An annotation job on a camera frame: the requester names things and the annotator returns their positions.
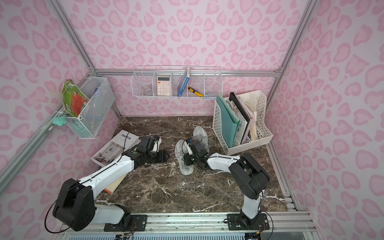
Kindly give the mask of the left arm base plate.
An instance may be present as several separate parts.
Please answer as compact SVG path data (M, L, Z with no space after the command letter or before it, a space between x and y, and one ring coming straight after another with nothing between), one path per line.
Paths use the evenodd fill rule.
M118 224L105 224L104 232L144 232L148 215L126 215Z

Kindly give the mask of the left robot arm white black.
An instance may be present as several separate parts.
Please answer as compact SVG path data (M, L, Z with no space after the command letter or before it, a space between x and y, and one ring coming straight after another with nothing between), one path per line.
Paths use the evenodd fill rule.
M133 231L131 212L122 205L96 205L95 198L120 177L144 165L165 163L170 155L160 149L159 136L140 137L133 147L124 148L117 158L95 173L79 180L66 180L49 208L53 217L74 231L88 225L104 225L106 232Z

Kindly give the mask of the grey knit sneaker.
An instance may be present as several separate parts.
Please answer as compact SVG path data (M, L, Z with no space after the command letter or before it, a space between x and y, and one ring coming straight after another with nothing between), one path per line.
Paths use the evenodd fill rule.
M183 153L185 142L183 140L179 140L175 146L175 157L179 163L180 171L183 175L188 176L191 175L194 171L193 166L187 166L184 160L185 154Z
M199 141L207 152L210 151L208 145L208 135L204 128L196 126L193 131L193 139Z

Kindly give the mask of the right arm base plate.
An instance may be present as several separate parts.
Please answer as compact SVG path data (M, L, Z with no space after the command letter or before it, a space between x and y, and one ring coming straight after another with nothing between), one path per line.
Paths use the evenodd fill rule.
M223 220L223 222L224 224L228 225L230 231L266 231L270 229L270 224L267 215L264 213L258 214L253 219L249 219L243 213L227 214L227 217Z

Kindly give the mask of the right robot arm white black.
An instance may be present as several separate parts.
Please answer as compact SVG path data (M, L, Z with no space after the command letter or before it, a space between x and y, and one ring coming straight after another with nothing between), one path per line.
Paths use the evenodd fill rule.
M182 166L198 165L201 169L218 170L230 173L244 194L242 219L252 222L261 213L261 202L264 191L271 177L256 159L244 153L240 156L227 156L209 153L199 140L188 139L179 141L175 154Z

